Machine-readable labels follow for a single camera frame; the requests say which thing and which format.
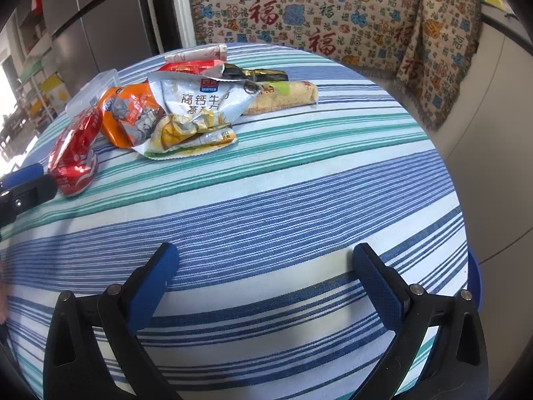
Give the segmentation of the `silver oat milk snack bag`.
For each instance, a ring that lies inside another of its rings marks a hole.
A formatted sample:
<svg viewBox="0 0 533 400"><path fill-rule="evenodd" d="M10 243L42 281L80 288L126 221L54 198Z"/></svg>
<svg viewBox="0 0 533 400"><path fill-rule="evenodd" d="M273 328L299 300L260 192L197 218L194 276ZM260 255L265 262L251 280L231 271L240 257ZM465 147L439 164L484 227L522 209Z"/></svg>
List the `silver oat milk snack bag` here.
<svg viewBox="0 0 533 400"><path fill-rule="evenodd" d="M259 95L251 80L223 80L183 72L148 76L164 114L146 141L134 150L153 160L208 154L237 142L232 125Z"/></svg>

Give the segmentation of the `long red snack wrapper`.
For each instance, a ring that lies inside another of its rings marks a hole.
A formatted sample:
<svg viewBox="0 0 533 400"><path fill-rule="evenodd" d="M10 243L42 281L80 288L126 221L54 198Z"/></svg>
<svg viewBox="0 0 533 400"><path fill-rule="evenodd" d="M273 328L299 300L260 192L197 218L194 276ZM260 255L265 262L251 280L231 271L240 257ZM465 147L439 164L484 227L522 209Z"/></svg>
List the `long red snack wrapper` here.
<svg viewBox="0 0 533 400"><path fill-rule="evenodd" d="M159 69L159 71L172 71L199 75L202 74L204 70L211 69L223 63L224 61L221 60L167 62Z"/></svg>

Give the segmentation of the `floral paper tissue pack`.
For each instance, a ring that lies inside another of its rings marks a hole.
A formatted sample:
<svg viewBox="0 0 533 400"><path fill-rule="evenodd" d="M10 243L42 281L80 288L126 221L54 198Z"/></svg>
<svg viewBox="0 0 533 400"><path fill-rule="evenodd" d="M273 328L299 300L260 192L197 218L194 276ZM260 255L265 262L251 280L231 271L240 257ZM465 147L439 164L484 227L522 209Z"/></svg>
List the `floral paper tissue pack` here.
<svg viewBox="0 0 533 400"><path fill-rule="evenodd" d="M180 50L165 55L166 62L186 61L227 61L228 46L226 43L205 44L196 48Z"/></svg>

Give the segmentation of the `blue plastic trash basket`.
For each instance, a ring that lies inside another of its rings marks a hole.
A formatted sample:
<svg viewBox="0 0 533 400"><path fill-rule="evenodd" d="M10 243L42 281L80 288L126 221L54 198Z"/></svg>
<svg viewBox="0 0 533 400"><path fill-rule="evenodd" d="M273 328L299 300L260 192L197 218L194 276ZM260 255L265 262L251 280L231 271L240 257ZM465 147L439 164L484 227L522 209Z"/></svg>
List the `blue plastic trash basket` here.
<svg viewBox="0 0 533 400"><path fill-rule="evenodd" d="M468 287L467 290L472 294L472 298L475 301L477 311L481 310L483 286L480 265L472 252L468 250L467 256L468 262Z"/></svg>

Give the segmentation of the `crumpled red foil wrapper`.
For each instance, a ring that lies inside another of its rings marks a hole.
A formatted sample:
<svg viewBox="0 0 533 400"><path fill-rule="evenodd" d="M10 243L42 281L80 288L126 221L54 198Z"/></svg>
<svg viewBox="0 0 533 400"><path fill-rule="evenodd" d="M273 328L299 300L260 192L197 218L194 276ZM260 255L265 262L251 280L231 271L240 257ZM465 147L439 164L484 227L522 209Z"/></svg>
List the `crumpled red foil wrapper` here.
<svg viewBox="0 0 533 400"><path fill-rule="evenodd" d="M65 197L74 197L94 180L99 160L92 145L99 134L103 115L98 107L81 111L65 127L49 154L47 172Z"/></svg>

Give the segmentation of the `metal storage shelf rack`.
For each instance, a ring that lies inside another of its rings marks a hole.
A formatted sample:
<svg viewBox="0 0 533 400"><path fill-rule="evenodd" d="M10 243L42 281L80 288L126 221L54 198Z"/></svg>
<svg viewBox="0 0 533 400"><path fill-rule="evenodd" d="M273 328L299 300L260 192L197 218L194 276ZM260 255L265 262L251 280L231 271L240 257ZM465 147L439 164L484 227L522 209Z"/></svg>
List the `metal storage shelf rack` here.
<svg viewBox="0 0 533 400"><path fill-rule="evenodd" d="M58 70L46 70L42 56L18 73L11 57L1 63L1 160L28 151L33 139L64 111L71 99Z"/></svg>

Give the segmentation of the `clear plastic box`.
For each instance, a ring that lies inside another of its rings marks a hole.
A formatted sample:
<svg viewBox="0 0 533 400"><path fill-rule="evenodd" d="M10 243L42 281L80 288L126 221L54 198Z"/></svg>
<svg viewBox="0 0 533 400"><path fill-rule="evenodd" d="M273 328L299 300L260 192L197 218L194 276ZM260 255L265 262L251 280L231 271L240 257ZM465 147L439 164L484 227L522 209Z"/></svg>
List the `clear plastic box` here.
<svg viewBox="0 0 533 400"><path fill-rule="evenodd" d="M120 79L115 69L106 70L86 83L65 107L66 115L74 118L88 107L95 107L101 96L110 88L118 87Z"/></svg>

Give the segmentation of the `orange snack bag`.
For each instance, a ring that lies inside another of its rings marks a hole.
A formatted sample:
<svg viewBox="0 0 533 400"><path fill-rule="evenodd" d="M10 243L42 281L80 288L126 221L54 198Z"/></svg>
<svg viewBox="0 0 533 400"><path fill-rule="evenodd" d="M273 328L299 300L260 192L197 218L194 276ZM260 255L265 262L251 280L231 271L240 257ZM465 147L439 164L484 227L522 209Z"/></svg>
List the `orange snack bag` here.
<svg viewBox="0 0 533 400"><path fill-rule="evenodd" d="M147 82L108 89L100 97L98 108L103 113L101 133L122 149L142 145L165 115Z"/></svg>

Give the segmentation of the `striped blue green tablecloth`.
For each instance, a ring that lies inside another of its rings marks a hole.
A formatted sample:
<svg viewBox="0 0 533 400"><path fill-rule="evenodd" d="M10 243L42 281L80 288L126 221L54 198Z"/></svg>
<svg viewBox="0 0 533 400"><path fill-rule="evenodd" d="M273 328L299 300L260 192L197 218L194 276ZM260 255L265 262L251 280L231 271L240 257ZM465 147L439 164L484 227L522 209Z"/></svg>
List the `striped blue green tablecloth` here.
<svg viewBox="0 0 533 400"><path fill-rule="evenodd" d="M393 337L351 271L360 242L428 292L466 285L452 180L394 98L306 52L237 44L228 58L311 81L319 100L242 117L234 145L193 158L153 161L99 138L85 191L3 230L7 328L36 394L59 293L121 284L165 242L180 265L138 337L185 399L355 391Z"/></svg>

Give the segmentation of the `grey steel refrigerator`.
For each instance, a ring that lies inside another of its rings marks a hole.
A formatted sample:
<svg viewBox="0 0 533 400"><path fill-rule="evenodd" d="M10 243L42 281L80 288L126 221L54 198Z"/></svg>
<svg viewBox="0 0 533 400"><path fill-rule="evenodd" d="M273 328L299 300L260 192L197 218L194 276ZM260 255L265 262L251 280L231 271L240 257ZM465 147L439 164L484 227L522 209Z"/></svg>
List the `grey steel refrigerator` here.
<svg viewBox="0 0 533 400"><path fill-rule="evenodd" d="M42 10L71 96L102 71L158 52L148 0L42 0Z"/></svg>

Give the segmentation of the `black gold wrapper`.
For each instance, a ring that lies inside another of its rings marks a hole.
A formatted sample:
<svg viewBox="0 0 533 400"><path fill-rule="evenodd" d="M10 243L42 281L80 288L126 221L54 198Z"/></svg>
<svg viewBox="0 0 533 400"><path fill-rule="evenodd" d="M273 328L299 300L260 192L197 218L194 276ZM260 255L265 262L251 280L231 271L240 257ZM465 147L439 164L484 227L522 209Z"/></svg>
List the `black gold wrapper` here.
<svg viewBox="0 0 533 400"><path fill-rule="evenodd" d="M221 71L221 78L225 80L251 80L253 82L288 81L288 75L283 70L241 69L234 64L225 63Z"/></svg>

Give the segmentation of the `beige biscuit packet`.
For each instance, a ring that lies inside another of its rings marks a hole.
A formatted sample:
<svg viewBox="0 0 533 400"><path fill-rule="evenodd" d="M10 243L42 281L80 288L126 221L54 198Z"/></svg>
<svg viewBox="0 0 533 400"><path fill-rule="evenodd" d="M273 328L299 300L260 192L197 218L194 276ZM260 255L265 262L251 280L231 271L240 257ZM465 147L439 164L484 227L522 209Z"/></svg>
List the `beige biscuit packet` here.
<svg viewBox="0 0 533 400"><path fill-rule="evenodd" d="M309 81L263 81L259 82L259 87L259 95L243 113L244 116L255 116L318 102L318 88Z"/></svg>

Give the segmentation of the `patterned fu character blanket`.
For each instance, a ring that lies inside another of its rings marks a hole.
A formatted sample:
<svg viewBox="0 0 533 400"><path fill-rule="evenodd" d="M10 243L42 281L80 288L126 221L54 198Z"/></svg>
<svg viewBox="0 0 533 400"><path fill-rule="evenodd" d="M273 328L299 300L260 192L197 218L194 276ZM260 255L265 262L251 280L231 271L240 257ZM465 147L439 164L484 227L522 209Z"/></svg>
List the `patterned fu character blanket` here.
<svg viewBox="0 0 533 400"><path fill-rule="evenodd" d="M430 130L457 101L481 0L190 0L197 41L292 47L394 80Z"/></svg>

